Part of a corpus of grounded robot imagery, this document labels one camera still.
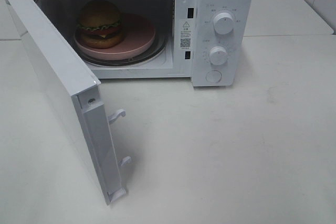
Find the white round door-release button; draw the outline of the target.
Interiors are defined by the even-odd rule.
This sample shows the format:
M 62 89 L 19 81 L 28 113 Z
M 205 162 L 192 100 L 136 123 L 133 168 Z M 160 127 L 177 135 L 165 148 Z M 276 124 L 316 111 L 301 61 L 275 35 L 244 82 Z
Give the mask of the white round door-release button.
M 222 78 L 222 74 L 220 71 L 217 71 L 217 70 L 209 71 L 206 74 L 206 80 L 211 83 L 218 83 L 220 82 L 221 78 Z

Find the white warning label sticker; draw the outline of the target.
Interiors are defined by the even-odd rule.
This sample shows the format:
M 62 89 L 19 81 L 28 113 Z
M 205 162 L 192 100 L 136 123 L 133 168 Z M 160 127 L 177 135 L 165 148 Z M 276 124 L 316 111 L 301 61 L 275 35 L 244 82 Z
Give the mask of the white warning label sticker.
M 179 46 L 189 50 L 192 47 L 194 21 L 192 19 L 180 19 L 178 25 Z

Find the pink round plate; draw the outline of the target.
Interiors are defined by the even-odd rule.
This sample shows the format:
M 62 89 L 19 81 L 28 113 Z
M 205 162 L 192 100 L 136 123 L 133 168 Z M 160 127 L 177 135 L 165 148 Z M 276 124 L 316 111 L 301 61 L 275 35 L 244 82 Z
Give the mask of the pink round plate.
M 122 24 L 124 39 L 113 47 L 107 49 L 89 47 L 82 42 L 78 33 L 74 35 L 75 43 L 84 54 L 107 61 L 130 59 L 142 54 L 153 44 L 156 30 L 148 19 L 136 14 L 123 13 Z

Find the toy burger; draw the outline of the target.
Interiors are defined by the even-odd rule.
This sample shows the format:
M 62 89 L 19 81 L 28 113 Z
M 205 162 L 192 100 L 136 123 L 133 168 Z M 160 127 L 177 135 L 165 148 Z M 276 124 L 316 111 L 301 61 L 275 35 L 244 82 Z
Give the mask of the toy burger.
M 124 39 L 121 12 L 109 1 L 89 1 L 80 10 L 76 36 L 81 44 L 91 48 L 116 46 Z

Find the white upper microwave knob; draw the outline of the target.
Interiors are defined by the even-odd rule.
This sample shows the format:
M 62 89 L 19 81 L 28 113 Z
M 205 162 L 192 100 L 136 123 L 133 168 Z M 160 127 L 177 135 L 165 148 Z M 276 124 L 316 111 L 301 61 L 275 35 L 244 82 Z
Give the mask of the white upper microwave knob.
M 213 18 L 213 27 L 217 34 L 225 35 L 234 29 L 234 16 L 228 11 L 221 11 Z

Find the glass microwave turntable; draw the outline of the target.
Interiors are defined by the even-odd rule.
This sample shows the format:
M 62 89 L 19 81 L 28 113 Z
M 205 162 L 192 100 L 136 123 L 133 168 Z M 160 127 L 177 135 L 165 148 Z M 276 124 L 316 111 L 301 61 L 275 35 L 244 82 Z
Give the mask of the glass microwave turntable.
M 144 63 L 148 60 L 151 60 L 152 58 L 155 58 L 157 55 L 159 55 L 164 50 L 166 43 L 167 43 L 166 37 L 156 36 L 153 44 L 145 52 L 137 56 L 131 57 L 129 59 L 122 59 L 122 60 L 97 59 L 92 56 L 89 56 L 82 49 L 79 49 L 79 46 L 76 46 L 76 47 L 77 47 L 77 53 L 79 57 L 83 59 L 84 61 L 87 61 L 93 65 L 97 65 L 100 67 L 124 67 L 124 66 L 135 65 L 138 63 Z

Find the white microwave knob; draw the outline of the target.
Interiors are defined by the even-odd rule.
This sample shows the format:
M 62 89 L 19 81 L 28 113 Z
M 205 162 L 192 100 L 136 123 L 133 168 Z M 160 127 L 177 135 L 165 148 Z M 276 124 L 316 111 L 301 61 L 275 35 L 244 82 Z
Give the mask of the white microwave knob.
M 217 34 L 225 35 L 234 29 L 234 16 L 228 11 L 221 11 L 213 18 L 213 27 Z
M 220 66 L 220 65 L 225 64 L 227 59 L 228 59 L 228 52 L 222 46 L 214 47 L 209 51 L 210 63 L 215 66 Z

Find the white microwave door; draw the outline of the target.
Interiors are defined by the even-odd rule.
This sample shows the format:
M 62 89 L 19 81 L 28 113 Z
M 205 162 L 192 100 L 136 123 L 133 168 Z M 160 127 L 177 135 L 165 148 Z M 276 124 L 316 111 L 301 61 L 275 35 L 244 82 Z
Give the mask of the white microwave door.
M 81 60 L 34 0 L 5 0 L 40 88 L 61 120 L 83 164 L 107 204 L 126 194 L 110 126 L 123 109 L 107 115 L 100 81 Z

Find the white lower microwave knob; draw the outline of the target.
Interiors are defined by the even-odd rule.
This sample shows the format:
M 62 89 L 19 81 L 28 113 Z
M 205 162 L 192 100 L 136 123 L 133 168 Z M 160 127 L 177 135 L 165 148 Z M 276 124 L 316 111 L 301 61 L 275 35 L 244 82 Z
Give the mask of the white lower microwave knob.
M 228 52 L 222 46 L 214 47 L 209 51 L 210 63 L 215 66 L 220 66 L 220 65 L 225 64 L 227 59 L 228 59 Z

